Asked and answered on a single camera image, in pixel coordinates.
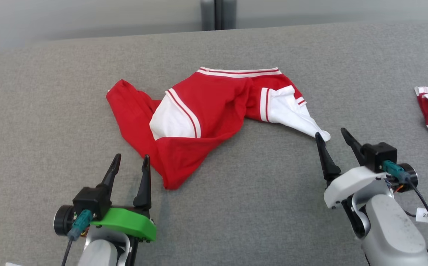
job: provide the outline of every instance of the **red stripe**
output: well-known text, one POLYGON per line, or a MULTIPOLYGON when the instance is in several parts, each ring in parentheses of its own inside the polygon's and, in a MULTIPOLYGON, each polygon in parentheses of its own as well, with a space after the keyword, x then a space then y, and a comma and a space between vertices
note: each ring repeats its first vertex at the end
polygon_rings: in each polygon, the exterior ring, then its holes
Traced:
POLYGON ((195 136, 195 138, 197 138, 197 131, 196 131, 196 127, 194 126, 194 121, 193 121, 193 119, 189 116, 189 114, 186 112, 186 110, 183 108, 183 107, 181 107, 181 105, 180 105, 180 103, 178 103, 177 101, 176 101, 176 99, 173 97, 173 94, 171 94, 171 91, 168 91, 168 93, 170 93, 170 95, 171 95, 171 98, 173 99, 173 101, 175 101, 175 103, 185 112, 185 114, 189 117, 189 120, 191 120, 191 123, 193 124, 193 128, 194 128, 194 136, 195 136))
POLYGON ((266 90, 266 104, 265 104, 265 118, 267 122, 270 122, 270 120, 268 120, 268 94, 270 93, 270 89, 266 90))
POLYGON ((214 73, 223 73, 223 74, 234 74, 234 75, 244 75, 244 74, 257 74, 257 73, 268 73, 268 72, 277 72, 276 70, 263 70, 263 71, 251 71, 251 72, 227 72, 227 71, 212 71, 207 69, 200 68, 199 70, 206 71, 206 72, 214 72, 214 73))

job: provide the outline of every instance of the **green plastic bracket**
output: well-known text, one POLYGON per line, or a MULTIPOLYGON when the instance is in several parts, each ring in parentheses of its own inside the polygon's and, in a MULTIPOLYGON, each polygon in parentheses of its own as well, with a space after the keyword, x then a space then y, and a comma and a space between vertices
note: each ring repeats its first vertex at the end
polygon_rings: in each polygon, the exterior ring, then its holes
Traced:
POLYGON ((110 208, 102 221, 92 221, 91 224, 102 225, 148 241, 155 241, 156 239, 156 226, 150 219, 122 208, 110 208))

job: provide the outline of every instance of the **white tag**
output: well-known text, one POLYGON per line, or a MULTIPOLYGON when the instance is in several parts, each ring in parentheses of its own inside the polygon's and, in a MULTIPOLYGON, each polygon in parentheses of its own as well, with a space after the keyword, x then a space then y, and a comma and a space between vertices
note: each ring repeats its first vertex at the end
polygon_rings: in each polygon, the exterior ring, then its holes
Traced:
POLYGON ((428 224, 428 212, 425 208, 416 210, 416 222, 425 222, 428 224))

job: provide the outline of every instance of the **gray fabric surface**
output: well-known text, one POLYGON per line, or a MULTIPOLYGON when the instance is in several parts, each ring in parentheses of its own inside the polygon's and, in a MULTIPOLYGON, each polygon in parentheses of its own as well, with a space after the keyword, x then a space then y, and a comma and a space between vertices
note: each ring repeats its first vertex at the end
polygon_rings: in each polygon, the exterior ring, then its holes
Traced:
MULTIPOLYGON (((329 152, 357 166, 339 129, 385 141, 420 174, 428 202, 428 130, 414 86, 428 86, 428 21, 304 25, 50 42, 0 53, 0 265, 59 265, 58 207, 97 185, 122 154, 112 201, 131 204, 142 158, 105 94, 119 79, 161 98, 198 67, 278 66, 302 91, 329 152)), ((313 138, 247 120, 177 191, 153 172, 158 239, 137 265, 365 265, 342 210, 328 210, 313 138)), ((398 202, 420 206, 411 192, 398 202)), ((420 225, 428 243, 428 226, 420 225)), ((77 262, 76 242, 68 265, 77 262)))

